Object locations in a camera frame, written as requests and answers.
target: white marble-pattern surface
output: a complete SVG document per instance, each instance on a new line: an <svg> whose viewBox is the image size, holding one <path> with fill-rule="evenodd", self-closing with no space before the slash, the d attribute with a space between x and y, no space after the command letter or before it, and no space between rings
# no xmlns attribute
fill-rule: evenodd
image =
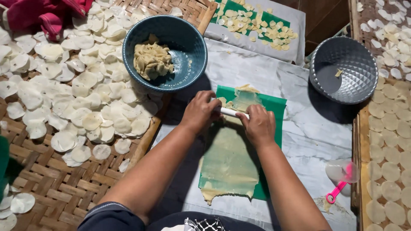
<svg viewBox="0 0 411 231"><path fill-rule="evenodd" d="M206 73L172 100L154 141L160 142L180 121L187 101L199 90L217 85L236 87L250 83L261 93L287 99L284 112L282 150L298 177L323 212L333 230L354 230L356 217L350 211L350 186L338 195L329 213L323 199L335 185L325 174L327 161L351 158L351 124L347 108L320 96L308 83L308 70L240 48L206 39ZM279 230L270 202L239 196L219 196L208 206L198 188L198 161L203 139L195 142L164 200L153 213L158 219L179 211L224 215Z"/></svg>

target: gray plastic bowl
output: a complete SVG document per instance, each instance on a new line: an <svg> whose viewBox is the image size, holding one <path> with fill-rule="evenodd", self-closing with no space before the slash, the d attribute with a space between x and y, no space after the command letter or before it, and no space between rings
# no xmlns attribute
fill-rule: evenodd
<svg viewBox="0 0 411 231"><path fill-rule="evenodd" d="M343 71L335 77L337 69ZM342 104L358 104L377 86L377 63L371 52L348 37L324 40L314 50L309 78L314 88Z"/></svg>
<svg viewBox="0 0 411 231"><path fill-rule="evenodd" d="M133 66L134 47L148 40L149 34L166 44L174 64L174 72L148 81ZM170 15L156 15L136 23L123 42L123 61L131 77L139 84L158 92L175 92L196 81L207 65L207 46L200 32L189 22Z"/></svg>

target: white rolling pin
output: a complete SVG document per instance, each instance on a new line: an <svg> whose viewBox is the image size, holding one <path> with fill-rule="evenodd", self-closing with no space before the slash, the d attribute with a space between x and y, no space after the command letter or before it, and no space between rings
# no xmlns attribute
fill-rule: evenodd
<svg viewBox="0 0 411 231"><path fill-rule="evenodd" d="M228 108L224 108L224 107L216 107L214 109L215 111L221 112L221 114L226 115L226 116L232 116L232 117L236 117L236 113L238 111L235 110L231 110ZM245 116L247 116L247 119L250 119L250 116L248 114L243 113Z"/></svg>

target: pink cloth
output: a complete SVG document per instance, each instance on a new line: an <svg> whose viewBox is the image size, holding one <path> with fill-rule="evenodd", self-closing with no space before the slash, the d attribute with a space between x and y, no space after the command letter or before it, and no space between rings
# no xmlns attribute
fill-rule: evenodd
<svg viewBox="0 0 411 231"><path fill-rule="evenodd" d="M50 40L59 38L65 18L85 17L93 0L0 0L7 7L6 24L11 30L40 25Z"/></svg>

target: pink handle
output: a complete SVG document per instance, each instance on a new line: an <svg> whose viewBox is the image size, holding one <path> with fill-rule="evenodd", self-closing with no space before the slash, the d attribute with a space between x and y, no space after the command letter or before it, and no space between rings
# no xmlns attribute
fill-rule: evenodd
<svg viewBox="0 0 411 231"><path fill-rule="evenodd" d="M330 203L330 204L333 204L334 202L335 202L335 198L337 197L337 195L339 194L339 192L341 192L341 190L344 188L344 186L347 184L347 182L340 182L340 183L338 183L338 185L335 187L335 189L331 192L331 193L328 193L327 195L326 195L326 200ZM332 201L330 201L329 199L328 199L328 196L332 196Z"/></svg>

